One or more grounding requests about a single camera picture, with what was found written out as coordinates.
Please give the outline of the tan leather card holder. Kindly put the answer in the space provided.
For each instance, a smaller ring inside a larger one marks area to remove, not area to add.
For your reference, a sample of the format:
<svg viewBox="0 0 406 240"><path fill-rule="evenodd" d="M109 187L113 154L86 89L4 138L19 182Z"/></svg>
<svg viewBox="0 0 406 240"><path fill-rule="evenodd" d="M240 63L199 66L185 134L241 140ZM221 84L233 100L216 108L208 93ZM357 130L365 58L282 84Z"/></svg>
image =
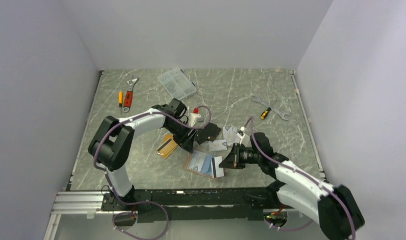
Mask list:
<svg viewBox="0 0 406 240"><path fill-rule="evenodd" d="M212 179L225 176L224 168L219 167L223 161L221 156L215 156L213 152L193 151L187 160L185 170Z"/></svg>

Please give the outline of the silver VIP card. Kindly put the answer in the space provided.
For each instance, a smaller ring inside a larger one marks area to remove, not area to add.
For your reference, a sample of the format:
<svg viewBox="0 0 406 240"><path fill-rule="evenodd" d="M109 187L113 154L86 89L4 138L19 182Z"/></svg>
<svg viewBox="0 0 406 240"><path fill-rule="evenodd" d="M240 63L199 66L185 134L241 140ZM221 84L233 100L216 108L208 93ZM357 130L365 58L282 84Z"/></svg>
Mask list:
<svg viewBox="0 0 406 240"><path fill-rule="evenodd" d="M199 173L206 173L209 170L210 162L211 154L195 150L191 154L187 169Z"/></svg>
<svg viewBox="0 0 406 240"><path fill-rule="evenodd" d="M214 179L224 177L224 168L219 165L222 162L222 156L213 157L211 160L211 172Z"/></svg>

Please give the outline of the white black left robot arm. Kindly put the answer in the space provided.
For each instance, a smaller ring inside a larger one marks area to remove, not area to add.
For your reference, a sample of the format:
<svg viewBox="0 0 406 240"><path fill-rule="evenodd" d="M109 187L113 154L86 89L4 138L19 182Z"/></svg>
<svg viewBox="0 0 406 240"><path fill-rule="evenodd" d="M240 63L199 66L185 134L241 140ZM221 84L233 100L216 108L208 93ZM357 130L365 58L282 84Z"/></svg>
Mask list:
<svg viewBox="0 0 406 240"><path fill-rule="evenodd" d="M186 109L174 98L169 104L155 105L131 117L117 119L110 115L103 119L88 152L94 157L94 166L107 176L110 189L116 193L114 202L120 209L130 209L135 201L135 188L125 168L134 137L165 128L180 148L193 152L197 131L180 121Z"/></svg>

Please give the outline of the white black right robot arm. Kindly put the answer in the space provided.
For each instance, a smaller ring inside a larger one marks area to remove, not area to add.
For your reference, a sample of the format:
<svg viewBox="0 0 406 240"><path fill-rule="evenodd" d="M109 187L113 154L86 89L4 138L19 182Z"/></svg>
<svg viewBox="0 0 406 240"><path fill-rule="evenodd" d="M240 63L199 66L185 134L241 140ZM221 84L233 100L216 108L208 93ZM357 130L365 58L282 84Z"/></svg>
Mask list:
<svg viewBox="0 0 406 240"><path fill-rule="evenodd" d="M256 164L274 179L260 193L247 194L246 202L273 208L292 207L316 222L330 240L354 238L355 232L364 226L364 217L349 188L315 179L288 157L275 152L262 132L252 135L250 142L250 147L235 143L227 157L217 164L219 168L233 170Z"/></svg>

